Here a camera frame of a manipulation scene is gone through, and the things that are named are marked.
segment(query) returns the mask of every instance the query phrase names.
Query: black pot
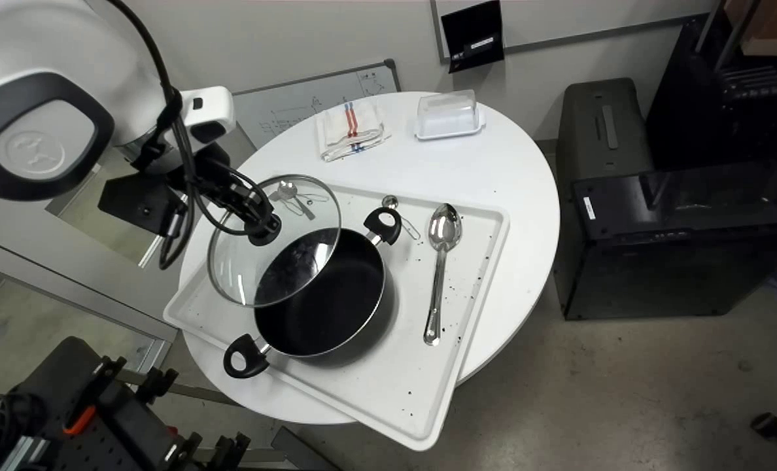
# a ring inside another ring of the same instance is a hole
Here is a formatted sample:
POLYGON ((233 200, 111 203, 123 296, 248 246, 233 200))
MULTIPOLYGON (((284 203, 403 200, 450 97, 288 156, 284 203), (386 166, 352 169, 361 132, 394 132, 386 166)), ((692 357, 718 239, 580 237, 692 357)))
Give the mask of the black pot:
MULTIPOLYGON (((225 352, 231 378, 257 378, 267 364, 267 352, 293 358, 348 362, 361 357, 381 336, 393 311, 393 288, 380 243, 394 243, 403 218, 390 210, 374 210, 364 225, 372 237, 340 231, 326 267, 301 293, 283 305, 254 309, 257 330, 267 345, 257 349, 251 336, 238 339, 225 352)), ((314 239, 333 242, 334 231, 317 231, 289 243, 267 272, 284 272, 297 259, 297 246, 314 246, 314 239)))

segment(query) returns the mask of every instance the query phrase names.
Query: floor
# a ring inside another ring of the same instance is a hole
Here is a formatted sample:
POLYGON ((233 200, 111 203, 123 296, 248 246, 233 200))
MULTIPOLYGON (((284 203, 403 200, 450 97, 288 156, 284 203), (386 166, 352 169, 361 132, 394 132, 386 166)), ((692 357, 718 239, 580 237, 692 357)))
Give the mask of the floor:
MULTIPOLYGON (((89 218, 79 225, 111 239, 129 258, 140 248, 129 229, 89 218)), ((140 344, 123 327, 3 284, 0 390, 66 336, 80 336, 109 357, 134 357, 140 344)), ((202 433, 207 445, 234 433, 263 445, 275 433, 275 421, 217 401, 183 344, 168 367, 180 373, 183 390, 212 401, 170 395, 156 404, 164 421, 202 433)), ((458 388, 433 450, 410 454, 364 428, 293 429, 352 471, 777 471, 777 442, 749 429, 762 411, 777 415, 777 290, 759 288, 717 320, 563 322, 550 284, 513 344, 458 388)))

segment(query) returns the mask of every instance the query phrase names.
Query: silver spoon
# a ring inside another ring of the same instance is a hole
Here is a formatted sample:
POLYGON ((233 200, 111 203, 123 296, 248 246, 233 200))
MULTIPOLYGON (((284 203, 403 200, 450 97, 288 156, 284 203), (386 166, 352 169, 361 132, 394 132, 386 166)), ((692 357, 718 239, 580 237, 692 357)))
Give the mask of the silver spoon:
POLYGON ((442 204, 431 214, 428 243, 436 252, 433 290, 428 320, 424 322, 424 344, 436 345, 442 332, 442 280, 445 280, 445 258, 458 246, 462 237, 459 214, 454 207, 442 204))
POLYGON ((283 200, 293 200, 301 207, 301 213, 309 221, 314 221, 314 213, 297 200, 297 186, 293 180, 279 180, 276 191, 279 191, 283 200))

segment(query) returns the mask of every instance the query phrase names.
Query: white tray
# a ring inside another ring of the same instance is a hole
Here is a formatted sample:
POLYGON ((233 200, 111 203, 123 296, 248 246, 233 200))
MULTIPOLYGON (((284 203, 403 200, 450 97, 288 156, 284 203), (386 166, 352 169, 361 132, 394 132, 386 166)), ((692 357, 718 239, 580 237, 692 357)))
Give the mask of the white tray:
MULTIPOLYGON (((342 210, 342 225, 350 231, 364 231, 364 218, 384 197, 340 186, 333 186, 333 191, 342 210)), ((393 248, 381 248, 394 296, 384 339, 342 367, 268 357, 283 382, 410 450, 428 450, 440 439, 507 237, 504 214, 459 203, 453 204, 462 221, 462 239, 448 255, 442 290, 445 332, 440 345, 422 340, 436 261, 424 234, 440 203, 398 197, 398 213, 422 239, 412 242, 403 234, 393 248)), ((221 352, 242 332, 257 336, 251 311, 219 298, 207 278, 207 267, 197 267, 187 286, 164 309, 164 320, 221 352)))

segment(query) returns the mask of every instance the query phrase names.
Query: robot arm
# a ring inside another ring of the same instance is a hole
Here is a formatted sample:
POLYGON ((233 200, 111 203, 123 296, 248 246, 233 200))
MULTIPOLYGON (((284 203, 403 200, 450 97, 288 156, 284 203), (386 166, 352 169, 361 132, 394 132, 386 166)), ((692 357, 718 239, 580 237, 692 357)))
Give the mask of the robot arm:
MULTIPOLYGON (((168 99, 151 61, 135 51, 84 0, 0 0, 3 200, 70 191, 108 148, 121 148, 144 174, 180 169, 173 137, 153 137, 161 150, 144 152, 168 99)), ((234 125, 233 97, 219 86, 183 93, 173 107, 190 152, 234 125)))

